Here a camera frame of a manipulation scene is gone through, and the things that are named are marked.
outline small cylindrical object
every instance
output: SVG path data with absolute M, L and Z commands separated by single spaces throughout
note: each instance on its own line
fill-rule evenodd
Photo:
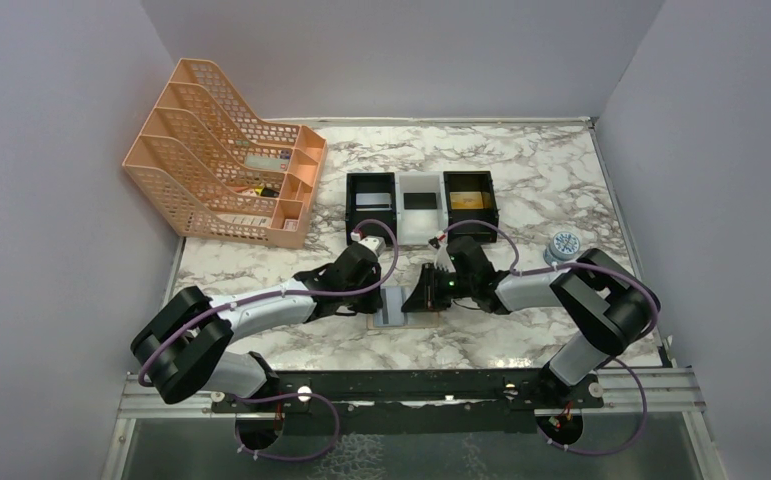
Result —
M 597 350 L 578 332 L 550 359 L 550 371 L 565 385 L 581 382 L 588 372 L 602 365 L 609 356 Z
M 308 385 L 303 385 L 302 387 L 297 389 L 297 393 L 311 393 L 311 387 L 309 387 Z M 308 395 L 300 395 L 299 397 L 297 397 L 297 400 L 305 403 L 311 400 L 311 397 L 309 397 Z
M 579 237 L 570 232 L 559 232 L 553 235 L 544 249 L 544 261 L 552 265 L 573 260 L 579 253 L 579 247 Z

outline metal frame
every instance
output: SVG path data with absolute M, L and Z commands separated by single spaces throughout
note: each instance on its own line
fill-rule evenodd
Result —
M 640 368 L 633 369 L 644 385 L 647 395 L 647 408 L 651 412 L 693 412 L 705 411 L 706 403 L 697 385 L 697 379 L 690 368 Z M 573 409 L 576 413 L 588 415 L 629 414 L 641 412 L 641 395 L 632 376 L 623 369 L 601 370 L 597 375 L 603 387 L 602 408 Z M 448 400 L 446 395 L 440 399 L 444 405 L 472 403 L 472 399 Z M 154 388 L 142 387 L 138 377 L 129 375 L 123 398 L 120 401 L 117 419 L 136 420 L 144 418 L 239 418 L 273 419 L 273 412 L 264 413 L 214 413 L 209 392 L 200 392 L 191 398 L 167 405 Z M 537 409 L 536 415 L 559 413 L 558 409 Z
M 642 269 L 638 260 L 637 250 L 634 239 L 629 231 L 623 216 L 622 209 L 617 199 L 614 186 L 612 185 L 609 172 L 603 160 L 597 143 L 597 137 L 594 129 L 594 119 L 588 117 L 571 119 L 399 119 L 399 118 L 377 118 L 377 119 L 345 119 L 345 118 L 314 118 L 314 119 L 295 119 L 297 123 L 319 126 L 319 125 L 371 125 L 371 126 L 451 126 L 451 125 L 517 125 L 517 124 L 553 124 L 553 125 L 583 125 L 589 129 L 592 143 L 597 154 L 600 168 L 609 195 L 621 227 L 621 233 L 629 250 L 630 261 L 633 272 L 636 276 L 641 276 Z M 170 276 L 167 282 L 167 289 L 164 292 L 161 306 L 166 304 L 173 287 L 176 283 L 179 265 L 184 251 L 185 239 L 180 238 L 173 259 Z M 663 339 L 656 334 L 657 342 L 664 345 Z M 647 395 L 648 410 L 651 412 L 679 412 L 683 414 L 686 427 L 689 433 L 689 442 L 695 452 L 697 462 L 705 480 L 725 480 L 723 465 L 717 451 L 709 429 L 706 425 L 703 413 L 706 411 L 706 403 L 703 400 L 702 393 L 697 384 L 694 372 L 690 368 L 640 368 L 634 369 L 642 381 Z M 605 405 L 599 409 L 574 409 L 576 413 L 587 413 L 588 415 L 599 414 L 632 414 L 641 411 L 641 398 L 638 388 L 625 370 L 607 369 L 601 370 L 599 382 L 604 389 L 603 400 Z M 442 399 L 442 402 L 467 402 L 468 400 L 449 400 Z M 117 420 L 114 426 L 108 457 L 102 471 L 104 480 L 118 480 L 122 478 L 126 468 L 128 454 L 131 443 L 134 438 L 135 425 L 139 419 L 153 418 L 235 418 L 235 419 L 272 419 L 273 413 L 235 413 L 235 414 L 217 414 L 211 410 L 212 400 L 210 393 L 201 392 L 191 398 L 176 404 L 166 405 L 157 392 L 152 388 L 144 388 L 138 385 L 137 377 L 131 373 L 126 378 L 123 389 L 120 406 L 117 411 Z M 535 410 L 536 415 L 556 414 L 557 410 L 539 409 Z

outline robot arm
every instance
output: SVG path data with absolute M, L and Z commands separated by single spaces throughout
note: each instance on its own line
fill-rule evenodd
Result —
M 379 288 L 361 295 L 332 292 L 363 289 L 379 281 L 378 257 L 384 248 L 382 238 L 367 237 L 347 247 L 334 263 L 299 272 L 280 285 L 240 295 L 208 297 L 198 287 L 187 287 L 135 337 L 132 354 L 144 364 L 187 322 L 231 303 L 228 310 L 208 315 L 188 335 L 173 341 L 148 373 L 168 404 L 199 390 L 257 396 L 275 374 L 260 355 L 226 352 L 226 347 L 264 330 L 334 315 L 342 307 L 353 313 L 374 313 L 382 306 Z
M 564 396 L 590 371 L 623 353 L 642 336 L 652 317 L 644 294 L 622 280 L 633 275 L 596 248 L 576 260 L 582 268 L 528 276 L 495 270 L 470 237 L 457 238 L 446 249 L 455 271 L 425 264 L 403 311 L 440 311 L 449 308 L 453 299 L 464 297 L 499 315 L 525 308 L 564 307 L 580 331 L 544 366 L 545 386 L 557 396 Z M 656 296 L 647 292 L 660 308 Z

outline black mounting plate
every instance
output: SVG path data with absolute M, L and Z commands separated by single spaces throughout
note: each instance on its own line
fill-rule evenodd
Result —
M 561 411 L 569 400 L 573 401 L 574 408 L 603 406 L 601 398 L 588 392 L 588 385 L 597 381 L 595 375 L 588 375 L 564 399 L 551 401 L 533 393 L 533 387 L 540 383 L 540 371 L 529 368 L 276 373 L 283 393 L 307 386 L 335 402 L 342 433 L 535 433 L 536 409 Z M 423 405 L 422 402 L 435 403 Z M 224 400 L 212 404 L 211 410 L 229 414 L 253 412 L 257 408 Z M 285 414 L 283 434 L 328 435 L 334 428 L 331 412 L 316 399 L 285 400 L 282 412 Z

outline black metal bracket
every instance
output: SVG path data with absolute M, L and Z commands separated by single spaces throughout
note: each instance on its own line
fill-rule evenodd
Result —
M 574 408 L 603 407 L 603 400 L 588 391 L 597 381 L 595 375 L 568 395 L 552 398 L 538 388 L 538 368 L 276 373 L 283 393 L 305 386 L 334 402 L 345 434 L 535 433 L 537 409 L 561 411 L 568 401 Z M 265 410 L 275 408 L 274 404 Z M 232 400 L 215 402 L 211 410 L 221 414 L 256 411 Z M 285 400 L 282 413 L 283 435 L 328 435 L 334 428 L 331 411 L 315 399 Z
M 332 263 L 314 270 L 297 272 L 294 279 L 309 290 L 347 292 L 369 287 L 381 278 L 382 268 L 376 254 L 359 243 L 344 249 Z M 347 307 L 356 313 L 375 313 L 382 308 L 379 287 L 363 295 L 325 297 L 314 295 L 315 310 L 309 321 L 335 315 L 339 308 Z
M 511 313 L 494 294 L 497 284 L 509 273 L 495 270 L 482 246 L 469 236 L 456 238 L 446 248 L 455 272 L 433 263 L 423 264 L 420 278 L 403 304 L 403 312 L 441 312 L 450 308 L 452 300 L 470 297 L 482 311 Z

